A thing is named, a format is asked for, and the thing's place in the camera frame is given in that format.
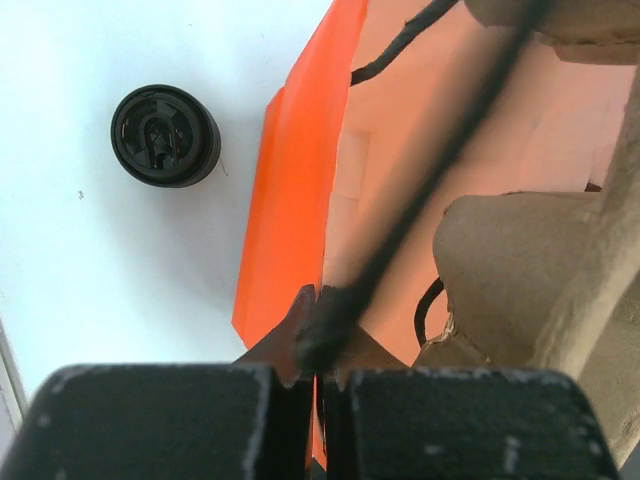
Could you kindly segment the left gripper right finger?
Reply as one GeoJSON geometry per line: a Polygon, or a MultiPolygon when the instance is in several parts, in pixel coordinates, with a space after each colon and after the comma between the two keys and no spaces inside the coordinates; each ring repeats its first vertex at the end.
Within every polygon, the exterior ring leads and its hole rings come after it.
{"type": "Polygon", "coordinates": [[[354,370],[325,380],[331,479],[616,479],[589,401],[551,370],[354,370]]]}

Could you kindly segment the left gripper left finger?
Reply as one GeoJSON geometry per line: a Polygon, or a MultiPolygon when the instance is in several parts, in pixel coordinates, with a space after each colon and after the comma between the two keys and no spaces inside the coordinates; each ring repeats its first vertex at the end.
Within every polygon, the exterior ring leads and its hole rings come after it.
{"type": "Polygon", "coordinates": [[[40,388],[5,479],[302,479],[313,387],[264,365],[77,365],[40,388]]]}

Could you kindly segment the brown pulp cup carrier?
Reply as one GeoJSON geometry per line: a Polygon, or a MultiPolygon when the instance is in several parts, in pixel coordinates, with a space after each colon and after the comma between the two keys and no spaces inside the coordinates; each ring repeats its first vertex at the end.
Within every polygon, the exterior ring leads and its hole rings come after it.
{"type": "Polygon", "coordinates": [[[623,464],[639,442],[638,89],[600,192],[460,197],[433,253],[449,318],[416,364],[561,371],[623,464]]]}

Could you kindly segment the orange paper bag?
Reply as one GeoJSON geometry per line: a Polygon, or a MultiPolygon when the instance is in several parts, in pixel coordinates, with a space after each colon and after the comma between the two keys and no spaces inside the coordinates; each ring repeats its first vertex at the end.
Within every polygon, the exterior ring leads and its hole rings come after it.
{"type": "MultiPolygon", "coordinates": [[[[353,280],[504,40],[519,1],[335,1],[269,104],[232,323],[274,347],[298,294],[353,280]]],[[[639,5],[556,1],[484,126],[419,216],[337,369],[419,366],[445,330],[433,253],[466,195],[601,191],[632,88],[639,5]]]]}

